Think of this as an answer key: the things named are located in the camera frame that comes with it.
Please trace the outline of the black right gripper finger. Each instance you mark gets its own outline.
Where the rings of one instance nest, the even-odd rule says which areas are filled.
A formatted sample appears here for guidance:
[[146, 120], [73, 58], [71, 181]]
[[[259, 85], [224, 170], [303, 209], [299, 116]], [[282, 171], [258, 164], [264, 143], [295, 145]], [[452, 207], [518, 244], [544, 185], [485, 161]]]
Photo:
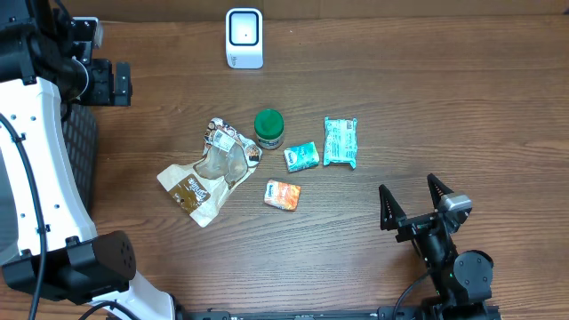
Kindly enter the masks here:
[[381, 230], [399, 228], [400, 224], [406, 219], [405, 212], [384, 184], [379, 186], [379, 194], [381, 201]]
[[439, 208], [442, 197], [453, 193], [453, 190], [448, 188], [435, 174], [430, 173], [427, 176], [429, 185], [429, 192], [431, 200], [435, 209]]

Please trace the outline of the large teal wipes pack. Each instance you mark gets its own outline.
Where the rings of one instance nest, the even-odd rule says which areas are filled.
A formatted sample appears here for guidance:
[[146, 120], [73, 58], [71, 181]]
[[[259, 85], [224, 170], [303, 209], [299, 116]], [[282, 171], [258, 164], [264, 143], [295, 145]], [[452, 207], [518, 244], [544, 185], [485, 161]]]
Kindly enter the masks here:
[[357, 167], [357, 119], [324, 120], [325, 150], [323, 165], [349, 164], [352, 169]]

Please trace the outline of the brown white snack bag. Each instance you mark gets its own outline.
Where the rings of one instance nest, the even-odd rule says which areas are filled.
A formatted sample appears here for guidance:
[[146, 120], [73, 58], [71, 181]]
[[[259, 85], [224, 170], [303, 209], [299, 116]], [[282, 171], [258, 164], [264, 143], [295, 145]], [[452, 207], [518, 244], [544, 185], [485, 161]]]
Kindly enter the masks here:
[[192, 164], [172, 164], [156, 178], [200, 227], [210, 224], [235, 189], [257, 168], [262, 150], [223, 119], [204, 133], [204, 152]]

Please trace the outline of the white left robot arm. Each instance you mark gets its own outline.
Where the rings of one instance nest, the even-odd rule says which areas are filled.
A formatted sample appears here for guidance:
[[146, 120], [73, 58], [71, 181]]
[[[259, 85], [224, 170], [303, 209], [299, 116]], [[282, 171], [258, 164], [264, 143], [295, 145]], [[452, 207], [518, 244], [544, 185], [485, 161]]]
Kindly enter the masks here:
[[13, 290], [68, 300], [119, 319], [180, 319], [172, 295], [137, 269], [122, 231], [100, 235], [70, 163], [63, 129], [74, 106], [126, 107], [131, 69], [96, 59], [102, 26], [59, 1], [1, 4], [1, 211], [17, 223], [1, 271]]

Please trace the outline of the orange tissue pack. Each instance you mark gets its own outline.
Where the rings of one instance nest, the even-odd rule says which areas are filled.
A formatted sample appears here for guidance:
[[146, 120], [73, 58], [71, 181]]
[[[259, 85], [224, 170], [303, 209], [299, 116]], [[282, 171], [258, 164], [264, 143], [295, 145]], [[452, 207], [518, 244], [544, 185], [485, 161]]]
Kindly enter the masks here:
[[264, 195], [264, 203], [281, 210], [295, 211], [298, 206], [300, 194], [300, 186], [269, 180]]

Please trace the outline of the green lidded jar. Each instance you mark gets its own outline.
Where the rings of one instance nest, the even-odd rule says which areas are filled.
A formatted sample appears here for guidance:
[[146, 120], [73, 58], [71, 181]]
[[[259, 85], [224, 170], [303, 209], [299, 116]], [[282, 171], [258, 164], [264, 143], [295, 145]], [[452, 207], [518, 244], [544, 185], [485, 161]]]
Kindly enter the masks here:
[[284, 141], [285, 122], [277, 110], [267, 108], [255, 117], [254, 130], [262, 148], [276, 149]]

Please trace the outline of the teal tissue pack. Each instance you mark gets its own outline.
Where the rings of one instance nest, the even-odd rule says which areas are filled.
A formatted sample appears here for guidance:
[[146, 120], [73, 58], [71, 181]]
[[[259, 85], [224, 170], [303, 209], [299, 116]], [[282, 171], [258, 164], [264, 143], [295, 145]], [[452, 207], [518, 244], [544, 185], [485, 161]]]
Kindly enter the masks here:
[[288, 172], [298, 172], [319, 165], [319, 154], [314, 141], [284, 150], [284, 160]]

